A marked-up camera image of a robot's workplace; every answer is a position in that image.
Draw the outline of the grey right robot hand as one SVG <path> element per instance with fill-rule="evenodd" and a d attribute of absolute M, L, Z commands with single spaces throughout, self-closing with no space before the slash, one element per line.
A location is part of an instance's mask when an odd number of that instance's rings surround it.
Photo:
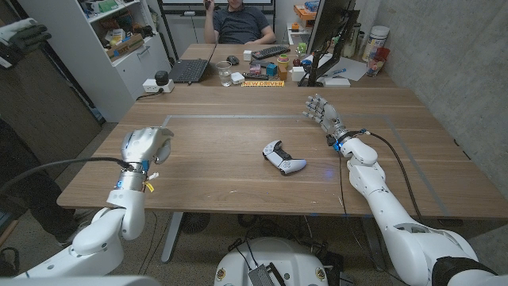
<path fill-rule="evenodd" d="M 303 111 L 302 114 L 317 122 L 329 136 L 335 139 L 336 143 L 341 143 L 348 136 L 348 130 L 341 116 L 325 98 L 319 94 L 309 96 L 306 108 L 308 111 Z"/>

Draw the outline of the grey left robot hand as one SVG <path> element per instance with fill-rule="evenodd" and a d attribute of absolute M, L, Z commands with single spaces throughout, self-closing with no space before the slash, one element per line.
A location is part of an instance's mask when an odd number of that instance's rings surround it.
<path fill-rule="evenodd" d="M 127 133 L 121 143 L 121 156 L 130 168 L 121 171 L 114 189 L 141 191 L 150 164 L 162 164 L 169 157 L 173 137 L 169 129 L 162 127 L 146 127 Z"/>

